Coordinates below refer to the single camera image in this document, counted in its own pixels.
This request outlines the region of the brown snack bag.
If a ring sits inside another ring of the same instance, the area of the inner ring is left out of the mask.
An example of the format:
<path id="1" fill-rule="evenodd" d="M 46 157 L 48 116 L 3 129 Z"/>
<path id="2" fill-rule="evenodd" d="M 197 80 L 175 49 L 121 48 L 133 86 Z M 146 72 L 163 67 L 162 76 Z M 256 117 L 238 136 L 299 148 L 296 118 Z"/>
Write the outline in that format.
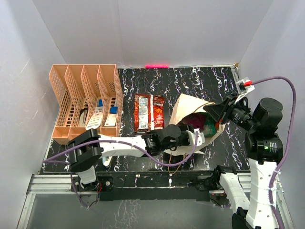
<path id="1" fill-rule="evenodd" d="M 134 131 L 134 134 L 135 135 L 144 135 L 144 134 L 146 134 L 146 133 L 148 133 L 150 131 L 161 130 L 161 129 L 163 129 L 163 127 L 155 128 L 155 129 L 150 129 L 150 128 L 148 128 L 148 129 L 139 129 L 137 131 Z"/>

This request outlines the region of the red doritos snack bag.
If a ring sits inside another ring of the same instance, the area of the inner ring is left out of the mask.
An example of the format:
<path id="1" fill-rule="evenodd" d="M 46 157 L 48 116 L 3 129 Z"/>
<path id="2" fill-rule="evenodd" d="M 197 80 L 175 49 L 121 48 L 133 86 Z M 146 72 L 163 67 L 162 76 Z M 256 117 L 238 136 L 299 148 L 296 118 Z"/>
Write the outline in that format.
<path id="1" fill-rule="evenodd" d="M 162 96 L 135 94 L 134 131 L 148 128 L 164 128 L 164 103 L 165 99 Z"/>

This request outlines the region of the brown paper bag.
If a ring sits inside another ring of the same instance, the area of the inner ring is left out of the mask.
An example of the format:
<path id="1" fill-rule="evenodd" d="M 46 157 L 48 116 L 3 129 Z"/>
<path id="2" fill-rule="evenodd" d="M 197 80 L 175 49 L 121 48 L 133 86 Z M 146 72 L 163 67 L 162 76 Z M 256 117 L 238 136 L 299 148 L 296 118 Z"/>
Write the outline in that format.
<path id="1" fill-rule="evenodd" d="M 194 129 L 200 131 L 199 136 L 202 138 L 202 143 L 196 147 L 192 157 L 203 155 L 205 148 L 213 144 L 215 139 L 224 132 L 226 125 L 218 123 L 205 111 L 206 106 L 214 104 L 214 102 L 204 99 L 180 94 L 173 107 L 170 124 L 180 127 L 192 125 Z"/>

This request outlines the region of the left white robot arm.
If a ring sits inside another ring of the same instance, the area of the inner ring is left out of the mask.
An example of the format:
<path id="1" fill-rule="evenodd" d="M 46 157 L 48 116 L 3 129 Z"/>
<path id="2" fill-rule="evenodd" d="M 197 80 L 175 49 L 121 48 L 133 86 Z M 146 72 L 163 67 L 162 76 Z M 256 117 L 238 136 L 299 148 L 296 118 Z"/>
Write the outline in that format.
<path id="1" fill-rule="evenodd" d="M 165 150 L 176 151 L 181 146 L 194 146 L 195 131 L 191 125 L 169 125 L 134 137 L 113 137 L 90 129 L 73 138 L 67 145 L 71 149 L 70 169 L 78 174 L 87 190 L 98 186 L 94 165 L 102 158 L 112 156 L 157 156 Z"/>

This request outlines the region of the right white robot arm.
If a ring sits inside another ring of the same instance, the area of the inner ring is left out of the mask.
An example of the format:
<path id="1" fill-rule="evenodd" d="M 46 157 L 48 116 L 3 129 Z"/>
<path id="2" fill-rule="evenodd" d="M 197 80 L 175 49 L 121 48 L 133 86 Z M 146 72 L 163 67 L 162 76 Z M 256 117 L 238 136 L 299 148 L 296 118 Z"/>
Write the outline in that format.
<path id="1" fill-rule="evenodd" d="M 252 112 L 246 97 L 229 96 L 204 110 L 218 123 L 231 121 L 246 130 L 245 146 L 250 165 L 250 197 L 247 197 L 237 172 L 217 166 L 206 180 L 210 187 L 223 189 L 232 208 L 234 229 L 278 229 L 276 204 L 276 168 L 283 158 L 283 143 L 276 130 L 282 120 L 283 106 L 272 98 L 263 98 Z"/>

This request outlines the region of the green real chips bag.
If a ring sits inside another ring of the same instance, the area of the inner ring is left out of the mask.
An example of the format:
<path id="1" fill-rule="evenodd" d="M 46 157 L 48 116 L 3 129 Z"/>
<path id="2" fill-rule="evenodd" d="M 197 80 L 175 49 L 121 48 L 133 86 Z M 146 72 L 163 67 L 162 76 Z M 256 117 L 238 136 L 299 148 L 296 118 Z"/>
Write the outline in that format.
<path id="1" fill-rule="evenodd" d="M 214 120 L 209 116 L 205 116 L 205 123 L 203 125 L 203 134 L 205 137 L 213 136 L 216 134 L 216 127 Z"/>

